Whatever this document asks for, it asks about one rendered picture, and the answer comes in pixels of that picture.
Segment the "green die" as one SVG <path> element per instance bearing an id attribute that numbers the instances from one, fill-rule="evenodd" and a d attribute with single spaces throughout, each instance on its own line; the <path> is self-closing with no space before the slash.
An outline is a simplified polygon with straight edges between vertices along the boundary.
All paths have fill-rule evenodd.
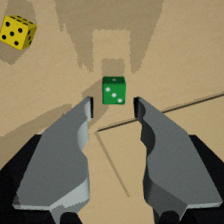
<path id="1" fill-rule="evenodd" d="M 102 82 L 102 103 L 104 105 L 124 105 L 126 82 L 121 76 L 104 76 Z"/>

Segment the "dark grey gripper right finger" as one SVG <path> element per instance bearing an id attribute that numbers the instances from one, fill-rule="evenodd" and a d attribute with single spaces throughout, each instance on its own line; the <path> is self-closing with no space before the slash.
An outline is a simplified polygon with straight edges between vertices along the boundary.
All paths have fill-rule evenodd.
<path id="1" fill-rule="evenodd" d="M 224 162 L 143 98 L 133 103 L 146 146 L 144 200 L 154 224 L 172 210 L 180 224 L 224 224 Z"/>

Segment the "yellow die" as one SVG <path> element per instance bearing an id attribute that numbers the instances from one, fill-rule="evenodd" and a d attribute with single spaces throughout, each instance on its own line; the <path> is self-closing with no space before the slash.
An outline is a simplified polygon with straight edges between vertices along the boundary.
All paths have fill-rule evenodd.
<path id="1" fill-rule="evenodd" d="M 4 16 L 0 41 L 20 51 L 31 46 L 36 29 L 36 24 L 18 15 Z"/>

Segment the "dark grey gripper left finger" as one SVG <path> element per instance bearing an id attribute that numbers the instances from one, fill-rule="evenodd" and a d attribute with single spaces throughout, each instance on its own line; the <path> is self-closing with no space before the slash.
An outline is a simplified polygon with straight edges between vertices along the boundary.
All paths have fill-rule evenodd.
<path id="1" fill-rule="evenodd" d="M 87 116 L 88 119 L 87 119 Z M 60 224 L 90 199 L 87 96 L 41 134 L 35 134 L 0 170 L 0 224 Z"/>

